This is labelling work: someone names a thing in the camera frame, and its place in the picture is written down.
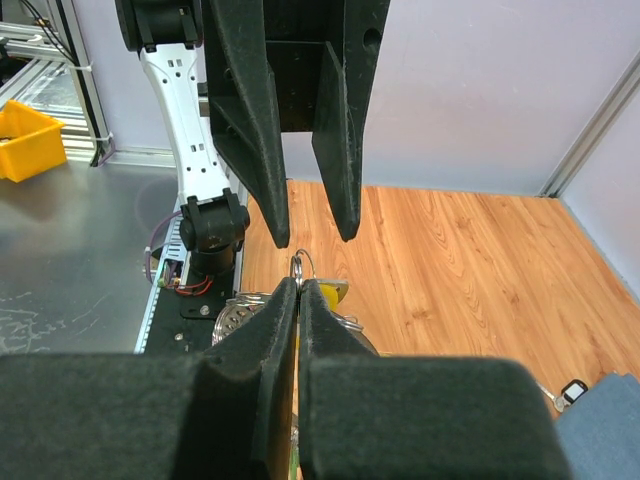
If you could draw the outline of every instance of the blue fabric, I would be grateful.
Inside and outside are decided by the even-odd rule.
[[[640,479],[640,383],[607,375],[556,421],[576,480]]]

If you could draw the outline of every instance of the stainless steel table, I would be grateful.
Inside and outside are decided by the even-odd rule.
[[[133,352],[143,250],[176,193],[173,169],[116,164],[0,180],[0,354]]]

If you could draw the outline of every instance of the yellow bin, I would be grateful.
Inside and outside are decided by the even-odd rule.
[[[64,123],[9,100],[0,112],[0,178],[21,182],[67,161]]]

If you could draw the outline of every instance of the yellow object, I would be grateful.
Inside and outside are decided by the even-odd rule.
[[[329,306],[329,310],[332,312],[336,311],[338,308],[338,303],[340,302],[340,297],[338,295],[338,290],[332,285],[328,285],[326,283],[320,283],[320,291],[324,295],[324,298],[327,300],[327,305]]]
[[[17,183],[65,163],[63,126],[55,118],[9,100],[0,112],[0,178]]]
[[[329,286],[333,288],[336,292],[338,292],[338,303],[340,303],[344,297],[346,297],[347,292],[349,291],[349,282],[346,280],[329,280],[326,278],[316,278],[318,285],[320,285],[320,289],[322,289],[323,285]]]

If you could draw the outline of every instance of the key ring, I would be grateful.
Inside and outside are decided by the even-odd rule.
[[[296,286],[298,287],[298,291],[300,291],[302,289],[304,279],[302,278],[302,259],[297,255],[291,257],[289,276],[296,279]]]
[[[304,248],[298,249],[296,254],[291,257],[291,265],[289,267],[289,275],[296,279],[296,285],[298,287],[298,291],[302,289],[302,284],[304,283],[304,274],[302,269],[302,255],[306,255],[309,259],[309,263],[311,264],[311,274],[313,278],[316,277],[316,266],[313,263],[313,258],[311,258],[311,254],[307,252]]]

